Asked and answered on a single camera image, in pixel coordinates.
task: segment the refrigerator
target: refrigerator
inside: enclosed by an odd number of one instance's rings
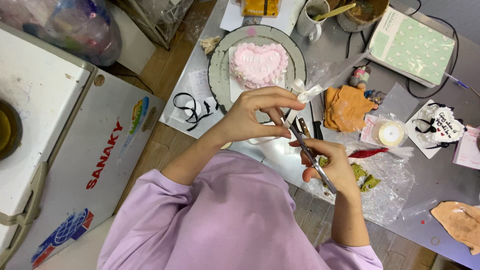
[[[112,216],[165,102],[3,24],[0,40],[23,130],[0,160],[0,269],[26,270]]]

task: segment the tile floor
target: tile floor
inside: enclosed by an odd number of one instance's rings
[[[189,12],[200,12],[208,16],[215,2],[213,0],[200,3],[196,0]],[[195,44],[187,39],[186,26],[182,24],[169,51],[160,46],[157,47],[154,55],[140,75],[141,80],[157,97],[165,101],[168,100],[193,46]],[[115,64],[106,70],[112,74],[133,74],[119,64]],[[118,76],[139,88],[148,90],[141,80],[136,77]],[[160,122],[157,123],[138,160],[117,209],[121,206],[135,180],[140,175],[151,169],[161,170],[195,140],[195,138],[183,132],[179,132]],[[297,205],[294,212],[295,220],[310,242],[313,245],[317,245],[329,238],[334,207],[293,185],[289,185],[289,193]],[[386,270],[428,270],[432,267],[437,256],[435,252],[374,223],[366,222],[371,245],[380,260],[382,260]]]

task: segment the pink heart-shaped cake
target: pink heart-shaped cake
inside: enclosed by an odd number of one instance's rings
[[[230,59],[230,71],[246,89],[277,85],[287,72],[287,51],[280,44],[241,43]]]

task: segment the freezer handle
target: freezer handle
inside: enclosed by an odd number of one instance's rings
[[[17,231],[13,235],[10,246],[0,254],[0,270],[5,269],[7,262],[13,257],[17,249],[23,243],[32,227],[33,221],[40,215],[40,200],[42,199],[43,187],[47,177],[48,166],[46,162],[40,163],[30,183],[32,194],[27,202],[23,213],[14,216],[7,216],[0,213],[0,224],[12,226],[18,224]]]

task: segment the metal table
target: metal table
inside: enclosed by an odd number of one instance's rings
[[[219,26],[225,12],[227,1],[228,0],[217,0],[215,8],[204,27],[201,38],[223,37],[226,34],[226,31],[220,29]],[[394,8],[406,14],[414,11],[414,9],[396,0],[391,0],[390,3]],[[453,31],[451,29],[446,28],[421,13],[416,13],[413,17],[447,36],[452,36]],[[372,30],[373,27],[366,29],[364,31],[365,36],[370,37]],[[316,43],[310,43],[307,38],[300,36],[296,30],[294,30],[290,36],[297,43],[304,58],[307,60],[307,68],[309,66],[309,59],[335,62],[345,58],[349,33],[344,32],[334,18],[328,19],[323,24],[322,36]],[[478,63],[480,63],[480,47],[462,36],[459,36],[459,45],[459,59],[454,71],[454,76],[467,85],[477,86],[480,84],[480,76],[477,75],[477,67]],[[350,44],[350,55],[363,52],[364,50],[365,46],[360,34],[353,34]],[[201,46],[195,46],[160,117],[160,121],[166,125],[196,138],[199,138],[211,126],[217,123],[223,117],[223,114],[219,112],[204,118],[197,128],[186,132],[192,125],[179,121],[179,110],[173,106],[172,99],[177,93],[191,91],[188,73],[207,68],[208,61],[209,59],[205,56]],[[406,78],[400,74],[374,62],[369,64],[369,66],[372,69],[372,76],[368,82],[369,88],[387,93],[395,82],[405,87]],[[339,80],[338,85],[342,85],[346,83],[346,81],[347,78]],[[426,96],[433,93],[436,89],[427,89],[416,83],[412,83],[411,86],[413,93],[417,96]],[[478,111],[480,98],[472,91],[463,90],[452,81],[449,81],[442,91],[433,96],[433,99],[435,102],[455,107],[455,116],[462,118],[464,123],[473,126],[480,125],[480,113]],[[426,99],[420,100],[416,110],[426,101]],[[307,123],[311,123],[312,116],[310,114],[309,104],[300,114]],[[323,128],[323,133],[325,140],[332,141],[336,136],[336,132],[325,128]],[[273,141],[273,143],[267,143],[261,146],[238,142],[234,143],[230,147],[230,150],[238,151],[258,161],[263,161],[264,164],[274,168],[287,182],[300,188],[308,189],[306,183],[301,180],[301,172],[304,170],[304,167],[300,164],[300,157],[299,155],[284,155],[285,143],[285,139],[278,139]],[[427,159],[410,140],[407,140],[404,146],[413,146],[415,148],[415,157],[410,159],[410,164],[415,172],[416,184],[413,186],[403,209],[433,198],[437,199],[438,202],[452,200],[464,202],[469,205],[480,204],[480,171],[453,164],[454,146],[441,149],[432,159]],[[472,256],[467,246],[455,241],[441,224],[435,220],[421,226],[406,227],[400,216],[398,220],[385,228],[465,266],[473,269],[478,269],[480,266],[480,256]]]

